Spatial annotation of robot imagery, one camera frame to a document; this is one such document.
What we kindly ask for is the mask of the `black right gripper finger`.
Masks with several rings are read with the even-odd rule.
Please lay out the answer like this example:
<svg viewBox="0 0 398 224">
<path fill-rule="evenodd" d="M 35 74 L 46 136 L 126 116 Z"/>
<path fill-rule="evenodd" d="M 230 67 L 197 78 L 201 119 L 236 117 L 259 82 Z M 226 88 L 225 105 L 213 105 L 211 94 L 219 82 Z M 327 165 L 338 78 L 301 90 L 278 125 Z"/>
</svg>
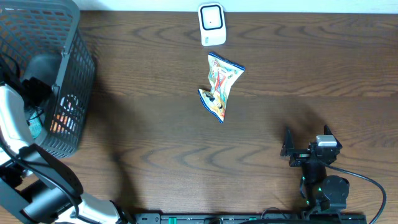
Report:
<svg viewBox="0 0 398 224">
<path fill-rule="evenodd" d="M 289 128 L 285 129 L 284 141 L 281 149 L 281 156 L 291 156 L 294 152 L 294 140 Z"/>
<path fill-rule="evenodd" d="M 333 135 L 331 129 L 328 127 L 328 125 L 324 125 L 324 134 L 326 135 Z M 341 145 L 341 143 L 339 142 L 339 140 L 337 140 L 337 148 L 342 148 L 343 146 Z"/>
</svg>

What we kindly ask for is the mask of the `mint green wipes pack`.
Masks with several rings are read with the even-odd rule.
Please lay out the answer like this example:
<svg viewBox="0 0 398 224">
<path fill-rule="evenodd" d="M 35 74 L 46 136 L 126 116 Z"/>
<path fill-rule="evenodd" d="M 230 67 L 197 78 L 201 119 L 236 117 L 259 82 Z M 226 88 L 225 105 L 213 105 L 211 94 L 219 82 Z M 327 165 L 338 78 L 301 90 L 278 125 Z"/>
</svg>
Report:
<svg viewBox="0 0 398 224">
<path fill-rule="evenodd" d="M 36 139 L 42 131 L 42 122 L 40 117 L 43 115 L 43 113 L 43 109 L 36 108 L 32 111 L 32 114 L 27 120 L 29 130 L 33 139 Z"/>
</svg>

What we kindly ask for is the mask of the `yellow snack chip bag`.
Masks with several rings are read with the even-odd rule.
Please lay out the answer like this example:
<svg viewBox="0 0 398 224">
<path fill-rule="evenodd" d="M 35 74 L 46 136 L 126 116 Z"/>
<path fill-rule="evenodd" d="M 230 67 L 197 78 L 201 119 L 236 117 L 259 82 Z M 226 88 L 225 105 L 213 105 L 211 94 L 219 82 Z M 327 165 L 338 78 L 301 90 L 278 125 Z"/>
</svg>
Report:
<svg viewBox="0 0 398 224">
<path fill-rule="evenodd" d="M 245 72 L 246 68 L 226 60 L 213 52 L 208 54 L 208 63 L 210 68 L 208 80 L 211 85 L 211 90 L 199 89 L 198 94 L 202 105 L 213 114 L 220 123 L 223 123 L 231 87 Z"/>
</svg>

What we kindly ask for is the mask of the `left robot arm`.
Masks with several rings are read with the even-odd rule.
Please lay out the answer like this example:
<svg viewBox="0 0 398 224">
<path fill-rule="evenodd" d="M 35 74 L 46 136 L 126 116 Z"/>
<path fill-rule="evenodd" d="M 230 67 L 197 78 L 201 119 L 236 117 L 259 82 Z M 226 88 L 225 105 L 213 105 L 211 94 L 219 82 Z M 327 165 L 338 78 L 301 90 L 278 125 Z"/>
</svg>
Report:
<svg viewBox="0 0 398 224">
<path fill-rule="evenodd" d="M 22 223 L 135 223 L 112 201 L 83 191 L 64 163 L 35 144 L 24 100 L 1 80 L 1 206 Z"/>
</svg>

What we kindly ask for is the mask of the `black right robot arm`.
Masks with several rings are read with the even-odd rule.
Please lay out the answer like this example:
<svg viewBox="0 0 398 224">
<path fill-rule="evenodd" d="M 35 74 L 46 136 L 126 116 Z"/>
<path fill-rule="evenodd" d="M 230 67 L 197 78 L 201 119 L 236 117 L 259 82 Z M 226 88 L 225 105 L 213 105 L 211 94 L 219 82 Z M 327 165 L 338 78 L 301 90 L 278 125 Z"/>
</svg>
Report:
<svg viewBox="0 0 398 224">
<path fill-rule="evenodd" d="M 305 219 L 312 215 L 338 214 L 346 208 L 349 182 L 337 175 L 328 175 L 326 167 L 336 161 L 342 148 L 328 126 L 306 149 L 296 149 L 293 135 L 286 130 L 281 156 L 289 158 L 289 166 L 302 169 L 300 193 L 308 208 L 302 212 Z"/>
</svg>

